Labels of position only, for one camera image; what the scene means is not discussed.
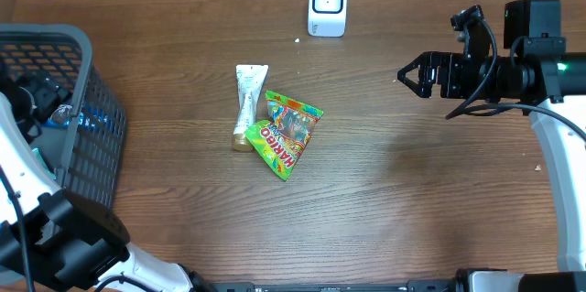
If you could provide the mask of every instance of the perforated basket wall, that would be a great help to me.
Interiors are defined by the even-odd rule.
[[[63,188],[112,208],[126,117],[92,65],[89,39],[71,26],[0,24],[0,59],[14,80],[42,78],[71,91],[69,125],[61,129],[44,126],[47,136],[41,136],[34,146],[55,168]]]

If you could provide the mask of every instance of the wooden table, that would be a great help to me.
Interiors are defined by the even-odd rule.
[[[114,211],[134,243],[216,282],[384,283],[556,270],[528,119],[445,121],[458,101],[395,82],[422,51],[461,51],[450,17],[471,5],[502,44],[509,1],[348,0],[330,39],[307,35],[307,0],[18,0],[14,21],[90,37],[129,116]],[[569,50],[584,51],[586,4],[562,4]],[[325,112],[287,182],[231,149],[241,63],[269,64],[266,90]]]

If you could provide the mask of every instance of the green candy wrapper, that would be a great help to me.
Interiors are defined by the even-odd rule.
[[[274,123],[260,121],[244,134],[271,169],[287,180],[323,111],[272,91],[266,91],[266,101]]]

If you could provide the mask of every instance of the gold cap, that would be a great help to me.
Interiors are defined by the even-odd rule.
[[[238,151],[253,151],[253,145],[244,134],[232,135],[232,148]]]

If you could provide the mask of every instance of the gray basket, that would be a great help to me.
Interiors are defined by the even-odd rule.
[[[126,139],[125,110],[92,65],[92,45],[66,25],[0,24],[0,59],[14,80],[45,79],[72,91],[69,125],[42,127],[37,147],[57,183],[108,208]]]

